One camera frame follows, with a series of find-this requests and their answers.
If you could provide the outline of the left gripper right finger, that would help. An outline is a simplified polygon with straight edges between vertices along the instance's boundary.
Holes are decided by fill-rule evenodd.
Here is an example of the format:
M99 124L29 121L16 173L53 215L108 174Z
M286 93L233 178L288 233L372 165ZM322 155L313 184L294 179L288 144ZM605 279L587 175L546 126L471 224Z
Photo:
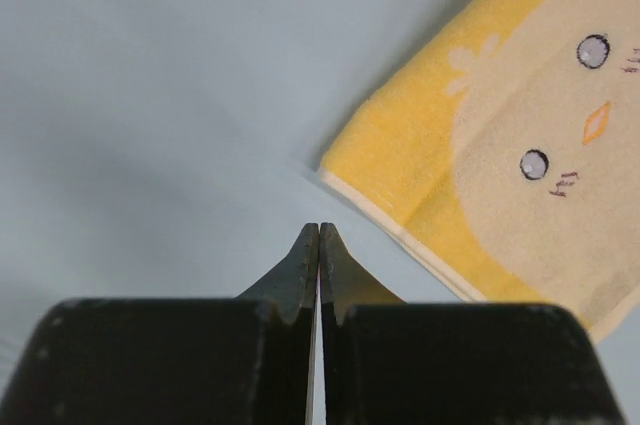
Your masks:
M330 424L621 424L595 349L566 309L409 304L319 232Z

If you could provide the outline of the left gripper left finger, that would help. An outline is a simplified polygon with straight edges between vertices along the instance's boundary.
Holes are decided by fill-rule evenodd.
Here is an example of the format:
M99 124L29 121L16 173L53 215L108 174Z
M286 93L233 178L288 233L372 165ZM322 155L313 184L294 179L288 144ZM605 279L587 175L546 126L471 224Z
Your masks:
M234 298L74 298L33 330L5 424L306 424L319 228Z

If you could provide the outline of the yellow towel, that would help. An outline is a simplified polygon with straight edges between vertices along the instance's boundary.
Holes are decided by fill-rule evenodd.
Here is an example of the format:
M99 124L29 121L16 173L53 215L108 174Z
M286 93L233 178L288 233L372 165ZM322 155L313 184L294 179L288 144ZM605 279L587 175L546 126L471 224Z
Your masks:
M639 0L473 0L319 173L461 298L606 337L639 302Z

